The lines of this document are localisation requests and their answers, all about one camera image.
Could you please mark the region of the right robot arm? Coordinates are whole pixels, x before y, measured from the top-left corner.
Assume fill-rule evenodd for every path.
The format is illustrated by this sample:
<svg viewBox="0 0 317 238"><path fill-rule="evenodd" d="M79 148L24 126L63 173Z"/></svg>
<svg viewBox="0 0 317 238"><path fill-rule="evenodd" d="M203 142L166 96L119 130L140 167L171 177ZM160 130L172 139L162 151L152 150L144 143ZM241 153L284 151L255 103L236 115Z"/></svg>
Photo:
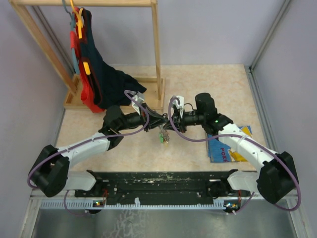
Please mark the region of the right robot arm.
<svg viewBox="0 0 317 238"><path fill-rule="evenodd" d="M246 159L254 172L235 171L221 184L222 192L233 196L239 190L259 193L267 202L276 204L292 190L296 190L298 203L301 202L301 191L292 156L277 153L256 142L244 133L229 117L219 113L214 99L209 93L200 93L195 97L196 109L184 111L184 98L173 96L169 102L169 124L182 138L186 127L200 125L209 138L217 139L229 146Z"/></svg>

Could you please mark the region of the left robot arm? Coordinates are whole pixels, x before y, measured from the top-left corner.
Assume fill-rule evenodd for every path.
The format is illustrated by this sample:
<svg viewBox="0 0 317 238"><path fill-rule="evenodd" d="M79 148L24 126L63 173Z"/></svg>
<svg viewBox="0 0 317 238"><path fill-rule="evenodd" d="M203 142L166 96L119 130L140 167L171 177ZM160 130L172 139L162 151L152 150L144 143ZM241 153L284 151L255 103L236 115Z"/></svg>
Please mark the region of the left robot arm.
<svg viewBox="0 0 317 238"><path fill-rule="evenodd" d="M63 190L85 190L99 196L103 184L92 172L70 172L70 168L95 154L109 151L126 136L122 130L148 131L167 123L167 115L151 110L143 103L137 112L124 114L119 106L107 109L102 128L75 144L55 148L45 146L28 174L28 185L41 190L46 197L54 197Z"/></svg>

